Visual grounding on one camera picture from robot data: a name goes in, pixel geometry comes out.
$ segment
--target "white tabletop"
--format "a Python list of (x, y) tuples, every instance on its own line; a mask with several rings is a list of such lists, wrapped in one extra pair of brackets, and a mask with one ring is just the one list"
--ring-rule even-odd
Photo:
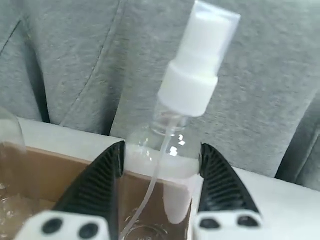
[[(46, 123), (19, 119), (28, 147), (93, 161), (108, 146), (120, 141)], [(267, 225), (279, 240), (320, 240), (320, 192), (234, 168)], [(191, 215), (197, 212), (202, 179), (194, 193)]]

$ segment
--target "bottle neck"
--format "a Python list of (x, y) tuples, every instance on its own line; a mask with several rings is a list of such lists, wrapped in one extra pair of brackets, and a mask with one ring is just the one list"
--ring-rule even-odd
[(173, 112), (168, 107), (164, 106), (162, 103), (158, 101), (154, 108), (153, 118), (150, 127), (157, 134), (165, 135), (170, 121), (173, 118), (178, 119), (178, 124), (174, 128), (174, 131), (183, 131), (188, 124), (189, 117)]

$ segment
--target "spray bottle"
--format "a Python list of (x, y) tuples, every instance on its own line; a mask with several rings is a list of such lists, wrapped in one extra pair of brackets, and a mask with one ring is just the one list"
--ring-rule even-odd
[(196, 1), (163, 77), (153, 119), (126, 139), (120, 180), (120, 240), (185, 240), (201, 166), (201, 141), (188, 129), (202, 116), (240, 15)]

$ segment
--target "black screw hole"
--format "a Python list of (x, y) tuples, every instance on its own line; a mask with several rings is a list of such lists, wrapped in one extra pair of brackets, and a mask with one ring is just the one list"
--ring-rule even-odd
[(238, 218), (238, 225), (249, 228), (259, 227), (259, 223), (251, 216), (240, 216)]
[(81, 227), (79, 236), (82, 239), (91, 239), (97, 235), (99, 227), (95, 223), (88, 223)]
[(42, 226), (42, 232), (44, 234), (54, 234), (58, 232), (63, 224), (63, 221), (60, 218), (53, 218), (51, 220), (48, 220), (43, 226)]
[(212, 218), (206, 218), (201, 221), (200, 227), (204, 229), (219, 229), (220, 224)]

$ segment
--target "fabric seam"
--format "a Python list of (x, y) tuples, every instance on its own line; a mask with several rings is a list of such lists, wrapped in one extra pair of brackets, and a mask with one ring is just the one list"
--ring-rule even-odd
[[(88, 87), (89, 82), (91, 81), (92, 76), (94, 75), (95, 69), (96, 69), (96, 67), (97, 67), (97, 65), (98, 65), (98, 63), (99, 63), (99, 60), (101, 59), (101, 55), (102, 55), (102, 53), (103, 53), (104, 50), (105, 50), (106, 42), (107, 42), (107, 40), (108, 40), (109, 37), (110, 37), (110, 38), (112, 37), (112, 36), (109, 36), (109, 34), (110, 34), (110, 32), (112, 31), (112, 29), (114, 28), (114, 26), (116, 25), (116, 19), (117, 19), (117, 16), (119, 15), (119, 12), (120, 12), (120, 9), (121, 9), (120, 6), (121, 6), (121, 4), (122, 4), (123, 1), (126, 1), (126, 0), (119, 0), (119, 2), (118, 2), (117, 9), (116, 9), (115, 14), (114, 14), (114, 17), (113, 17), (113, 19), (112, 19), (112, 24), (111, 24), (111, 26), (110, 26), (110, 29), (109, 29), (108, 33), (106, 34), (106, 36), (105, 36), (105, 38), (104, 38), (103, 45), (102, 45), (102, 47), (101, 47), (101, 49), (100, 49), (100, 51), (99, 51), (98, 57), (97, 57), (97, 59), (96, 59), (96, 63), (95, 63), (95, 65), (94, 65), (94, 67), (93, 67), (93, 69), (92, 69), (92, 71), (91, 71), (91, 73), (90, 73), (90, 76), (89, 76), (89, 78), (88, 78), (88, 81), (85, 83), (85, 85), (84, 85), (83, 89), (81, 90), (81, 92), (79, 93), (78, 97), (74, 100), (74, 102), (72, 103), (72, 105), (70, 106), (70, 108), (66, 111), (65, 116), (64, 116), (63, 119), (58, 123), (58, 125), (63, 125), (63, 124), (64, 124), (64, 121), (66, 120), (66, 118), (68, 117), (68, 115), (74, 110), (74, 107), (75, 107), (76, 102), (77, 102), (78, 99), (81, 97), (81, 95), (82, 95), (82, 93), (84, 92), (84, 90)], [(113, 42), (113, 41), (111, 41), (111, 44), (109, 45), (109, 48), (106, 50), (107, 54), (108, 54), (108, 52), (109, 52), (109, 50), (110, 50), (110, 48), (111, 48), (111, 46), (112, 46), (112, 42)]]
[(21, 20), (20, 20), (20, 18), (18, 18), (18, 19), (16, 20), (16, 23), (15, 23), (15, 24), (12, 24), (13, 28), (9, 30), (9, 33), (10, 33), (10, 34), (9, 34), (7, 40), (4, 42), (3, 46), (2, 46), (1, 49), (0, 49), (0, 57), (1, 57), (1, 54), (3, 53), (3, 51), (4, 51), (4, 49), (5, 49), (6, 45), (8, 44), (9, 40), (10, 40), (11, 37), (13, 36), (13, 34), (14, 34), (14, 32), (16, 31), (17, 27), (19, 26), (20, 22), (21, 22)]

